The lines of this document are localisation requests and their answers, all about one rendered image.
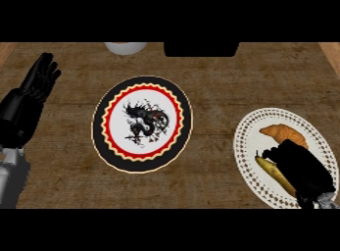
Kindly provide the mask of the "black box appliance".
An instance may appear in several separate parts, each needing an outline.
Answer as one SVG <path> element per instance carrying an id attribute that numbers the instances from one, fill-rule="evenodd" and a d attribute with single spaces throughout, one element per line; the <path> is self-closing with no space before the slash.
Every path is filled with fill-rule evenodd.
<path id="1" fill-rule="evenodd" d="M 167 57 L 232 57 L 236 50 L 236 42 L 164 43 L 164 53 Z"/>

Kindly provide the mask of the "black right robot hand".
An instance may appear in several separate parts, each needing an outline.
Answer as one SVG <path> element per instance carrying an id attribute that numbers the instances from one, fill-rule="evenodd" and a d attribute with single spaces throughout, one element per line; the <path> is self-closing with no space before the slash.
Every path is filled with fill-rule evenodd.
<path id="1" fill-rule="evenodd" d="M 332 177 L 310 152 L 289 139 L 261 152 L 261 158 L 269 159 L 295 189 L 297 202 L 304 210 L 313 209 L 316 198 L 326 192 L 334 192 Z"/>

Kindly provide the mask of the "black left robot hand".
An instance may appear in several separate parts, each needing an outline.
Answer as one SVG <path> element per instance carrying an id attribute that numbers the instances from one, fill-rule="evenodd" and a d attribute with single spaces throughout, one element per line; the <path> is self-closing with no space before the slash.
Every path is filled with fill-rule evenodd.
<path id="1" fill-rule="evenodd" d="M 22 84 L 0 102 L 0 148 L 22 148 L 29 142 L 38 123 L 43 103 L 60 76 L 50 53 L 41 53 Z"/>

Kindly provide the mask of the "white oval dotted placemat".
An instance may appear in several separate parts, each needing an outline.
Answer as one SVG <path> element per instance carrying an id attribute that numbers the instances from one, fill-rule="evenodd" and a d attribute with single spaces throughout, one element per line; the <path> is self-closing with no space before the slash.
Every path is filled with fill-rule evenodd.
<path id="1" fill-rule="evenodd" d="M 338 187 L 338 167 L 329 145 L 313 125 L 284 109 L 260 108 L 239 120 L 233 138 L 235 159 L 244 182 L 258 199 L 273 209 L 298 209 L 297 199 L 254 161 L 255 155 L 278 146 L 273 138 L 258 130 L 278 124 L 291 127 L 303 135 L 307 150 L 331 174 L 334 187 Z"/>

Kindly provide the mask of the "white round bowl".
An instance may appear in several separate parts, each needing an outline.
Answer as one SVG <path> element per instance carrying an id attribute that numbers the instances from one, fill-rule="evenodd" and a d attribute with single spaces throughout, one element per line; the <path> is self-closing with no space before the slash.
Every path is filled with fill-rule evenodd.
<path id="1" fill-rule="evenodd" d="M 146 46 L 146 42 L 106 42 L 105 47 L 115 55 L 131 55 L 137 53 Z"/>

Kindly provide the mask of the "orange-brown croissant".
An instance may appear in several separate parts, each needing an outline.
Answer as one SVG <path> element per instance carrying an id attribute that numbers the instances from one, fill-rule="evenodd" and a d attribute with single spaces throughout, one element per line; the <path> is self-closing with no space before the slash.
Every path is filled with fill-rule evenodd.
<path id="1" fill-rule="evenodd" d="M 278 144 L 284 142 L 285 139 L 289 139 L 297 145 L 307 148 L 304 136 L 286 125 L 269 125 L 263 127 L 258 132 L 269 136 Z"/>

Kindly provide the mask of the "black red dragon plate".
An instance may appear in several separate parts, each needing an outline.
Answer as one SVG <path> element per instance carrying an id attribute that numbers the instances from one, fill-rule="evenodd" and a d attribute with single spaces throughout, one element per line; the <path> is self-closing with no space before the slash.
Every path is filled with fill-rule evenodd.
<path id="1" fill-rule="evenodd" d="M 153 75 L 119 82 L 105 93 L 91 119 L 91 141 L 119 172 L 146 174 L 180 154 L 192 131 L 192 110 L 177 85 Z"/>

